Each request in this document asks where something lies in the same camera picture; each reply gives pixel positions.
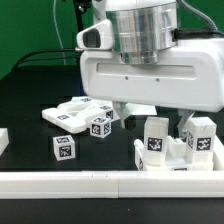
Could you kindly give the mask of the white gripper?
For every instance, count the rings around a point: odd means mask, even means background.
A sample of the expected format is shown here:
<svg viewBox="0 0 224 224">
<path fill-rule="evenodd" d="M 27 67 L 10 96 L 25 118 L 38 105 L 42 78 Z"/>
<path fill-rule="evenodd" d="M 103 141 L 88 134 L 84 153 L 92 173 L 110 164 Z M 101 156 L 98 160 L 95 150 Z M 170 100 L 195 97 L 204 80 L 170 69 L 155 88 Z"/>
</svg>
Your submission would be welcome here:
<svg viewBox="0 0 224 224">
<path fill-rule="evenodd" d="M 224 108 L 224 38 L 181 40 L 161 51 L 154 65 L 126 64 L 112 51 L 86 51 L 80 69 L 85 93 L 114 101 L 122 128 L 127 118 L 123 102 L 179 109 L 182 139 L 194 111 Z"/>
</svg>

